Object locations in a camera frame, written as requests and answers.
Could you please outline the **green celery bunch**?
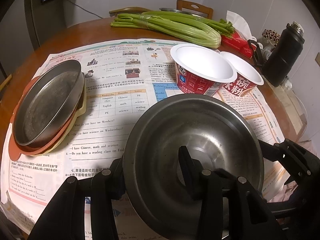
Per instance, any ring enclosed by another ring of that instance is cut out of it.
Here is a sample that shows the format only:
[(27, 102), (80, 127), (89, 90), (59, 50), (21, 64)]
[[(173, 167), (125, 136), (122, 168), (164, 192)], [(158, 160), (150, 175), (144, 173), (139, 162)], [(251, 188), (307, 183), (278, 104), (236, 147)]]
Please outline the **green celery bunch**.
[(233, 24), (223, 19), (214, 21), (170, 11), (122, 13), (111, 22), (111, 26), (157, 31), (211, 49), (219, 48), (223, 36), (231, 38), (235, 33)]

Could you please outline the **stainless steel bowl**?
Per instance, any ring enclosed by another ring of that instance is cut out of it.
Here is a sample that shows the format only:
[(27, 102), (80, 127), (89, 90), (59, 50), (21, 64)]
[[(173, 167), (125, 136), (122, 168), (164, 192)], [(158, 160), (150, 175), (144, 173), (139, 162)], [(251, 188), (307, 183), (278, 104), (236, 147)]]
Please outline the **stainless steel bowl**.
[(245, 177), (258, 191), (263, 188), (264, 161), (258, 139), (236, 110), (198, 94), (157, 102), (130, 133), (123, 172), (134, 210), (167, 239), (193, 239), (201, 210), (184, 185), (178, 163), (181, 146), (203, 168), (221, 168)]

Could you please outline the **metal dish behind celery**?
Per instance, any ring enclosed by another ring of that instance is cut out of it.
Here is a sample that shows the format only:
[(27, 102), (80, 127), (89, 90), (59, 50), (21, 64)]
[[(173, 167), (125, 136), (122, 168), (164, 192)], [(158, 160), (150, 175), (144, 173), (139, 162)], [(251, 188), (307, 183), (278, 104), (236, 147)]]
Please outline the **metal dish behind celery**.
[(193, 14), (193, 13), (191, 13), (191, 12), (182, 11), (182, 10), (178, 10), (178, 9), (172, 9), (172, 8), (160, 8), (160, 11), (175, 12), (175, 13), (181, 13), (181, 14), (199, 16), (199, 15)]

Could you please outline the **printed newspaper sheet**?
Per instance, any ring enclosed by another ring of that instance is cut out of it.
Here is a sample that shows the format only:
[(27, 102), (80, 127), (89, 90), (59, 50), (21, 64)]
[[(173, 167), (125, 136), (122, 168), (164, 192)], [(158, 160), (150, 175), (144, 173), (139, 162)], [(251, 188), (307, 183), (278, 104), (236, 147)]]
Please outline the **printed newspaper sheet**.
[[(40, 214), (68, 176), (93, 177), (121, 157), (139, 117), (157, 101), (182, 94), (176, 86), (172, 46), (166, 40), (117, 40), (50, 54), (34, 77), (60, 62), (78, 60), (86, 80), (86, 112), (59, 146), (39, 157), (9, 158), (11, 124), (1, 166), (1, 211), (30, 233)], [(284, 136), (258, 88), (234, 96), (221, 88), (214, 96), (237, 110), (258, 139), (273, 145)], [(120, 239), (165, 239), (135, 213), (126, 195), (113, 202)]]

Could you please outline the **wooden chair with cutout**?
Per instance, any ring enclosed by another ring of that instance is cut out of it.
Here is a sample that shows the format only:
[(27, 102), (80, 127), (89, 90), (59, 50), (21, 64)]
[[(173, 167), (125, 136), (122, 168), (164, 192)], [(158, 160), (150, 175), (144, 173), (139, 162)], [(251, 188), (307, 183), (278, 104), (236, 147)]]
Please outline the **wooden chair with cutout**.
[(201, 5), (199, 3), (190, 2), (186, 0), (177, 0), (176, 9), (180, 11), (196, 14), (208, 19), (212, 19), (214, 14), (214, 11), (212, 8)]

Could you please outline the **round metal pan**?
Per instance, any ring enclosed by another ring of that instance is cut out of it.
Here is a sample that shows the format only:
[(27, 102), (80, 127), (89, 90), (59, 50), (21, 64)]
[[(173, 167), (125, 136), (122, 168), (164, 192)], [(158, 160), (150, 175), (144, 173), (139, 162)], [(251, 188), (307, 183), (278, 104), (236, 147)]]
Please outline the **round metal pan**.
[(29, 145), (52, 137), (71, 116), (85, 78), (77, 60), (67, 60), (44, 73), (24, 98), (14, 128), (17, 142)]

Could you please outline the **grey refrigerator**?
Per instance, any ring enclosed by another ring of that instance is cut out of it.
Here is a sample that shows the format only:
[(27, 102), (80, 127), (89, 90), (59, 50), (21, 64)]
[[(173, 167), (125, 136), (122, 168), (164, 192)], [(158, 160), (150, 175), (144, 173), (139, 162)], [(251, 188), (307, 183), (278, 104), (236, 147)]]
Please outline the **grey refrigerator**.
[(63, 0), (1, 0), (1, 76), (65, 28)]

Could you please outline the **black thermos bottle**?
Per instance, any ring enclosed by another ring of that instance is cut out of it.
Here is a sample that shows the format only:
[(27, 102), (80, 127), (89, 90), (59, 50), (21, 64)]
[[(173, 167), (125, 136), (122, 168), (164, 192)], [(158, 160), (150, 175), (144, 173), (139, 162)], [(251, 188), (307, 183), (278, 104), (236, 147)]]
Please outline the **black thermos bottle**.
[(279, 42), (262, 66), (262, 74), (274, 87), (278, 87), (287, 77), (303, 50), (305, 42), (302, 26), (293, 21), (281, 33)]

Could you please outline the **white-lidded red noodle cup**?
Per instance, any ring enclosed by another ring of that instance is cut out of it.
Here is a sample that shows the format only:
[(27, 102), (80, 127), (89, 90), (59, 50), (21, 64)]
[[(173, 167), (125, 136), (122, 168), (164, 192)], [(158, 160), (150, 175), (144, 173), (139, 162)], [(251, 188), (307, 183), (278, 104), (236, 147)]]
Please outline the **white-lidded red noodle cup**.
[(170, 56), (175, 63), (176, 85), (184, 93), (213, 96), (238, 76), (220, 53), (202, 46), (178, 44), (171, 48)]

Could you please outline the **curved wooden chair far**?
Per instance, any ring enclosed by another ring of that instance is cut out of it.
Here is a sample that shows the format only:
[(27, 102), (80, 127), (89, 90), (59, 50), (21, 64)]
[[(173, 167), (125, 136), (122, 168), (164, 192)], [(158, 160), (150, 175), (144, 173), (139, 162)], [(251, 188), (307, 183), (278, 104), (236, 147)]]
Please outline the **curved wooden chair far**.
[(143, 12), (151, 11), (150, 9), (143, 8), (143, 7), (127, 7), (109, 11), (109, 15), (111, 17), (116, 17), (119, 14), (128, 13), (128, 14), (141, 14)]

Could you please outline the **red tissue box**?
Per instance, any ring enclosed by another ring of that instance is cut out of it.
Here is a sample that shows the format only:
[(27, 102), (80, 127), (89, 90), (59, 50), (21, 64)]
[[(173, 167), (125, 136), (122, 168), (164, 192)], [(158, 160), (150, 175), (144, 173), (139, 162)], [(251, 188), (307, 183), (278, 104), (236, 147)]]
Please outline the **red tissue box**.
[(248, 59), (252, 58), (257, 48), (255, 41), (249, 43), (248, 39), (245, 38), (244, 35), (238, 30), (235, 30), (234, 33), (229, 36), (221, 34), (221, 43), (233, 48)]

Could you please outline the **orange plastic plate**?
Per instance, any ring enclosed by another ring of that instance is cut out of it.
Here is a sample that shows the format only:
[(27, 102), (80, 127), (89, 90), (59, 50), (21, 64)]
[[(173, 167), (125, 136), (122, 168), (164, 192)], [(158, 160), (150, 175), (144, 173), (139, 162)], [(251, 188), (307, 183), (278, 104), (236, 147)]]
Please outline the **orange plastic plate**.
[(42, 155), (45, 153), (50, 152), (55, 147), (59, 145), (68, 133), (68, 129), (74, 124), (77, 116), (76, 111), (81, 108), (79, 106), (81, 103), (80, 101), (83, 99), (83, 94), (80, 96), (80, 99), (75, 105), (75, 109), (72, 111), (71, 116), (65, 121), (65, 123), (59, 128), (59, 130), (52, 136), (49, 137), (48, 140), (31, 143), (29, 145), (20, 145), (17, 142), (16, 135), (14, 135), (14, 128), (17, 127), (16, 121), (17, 121), (17, 114), (18, 110), (20, 109), (22, 102), (24, 98), (27, 96), (27, 93), (29, 90), (31, 90), (32, 86), (35, 85), (35, 83), (38, 81), (40, 76), (36, 76), (33, 78), (24, 88), (22, 96), (20, 97), (20, 100), (18, 101), (18, 104), (14, 108), (13, 114), (10, 119), (11, 124), (11, 136), (9, 138), (9, 146), (8, 146), (8, 152), (9, 157), (12, 161), (17, 161), (21, 155), (26, 155), (30, 157)]

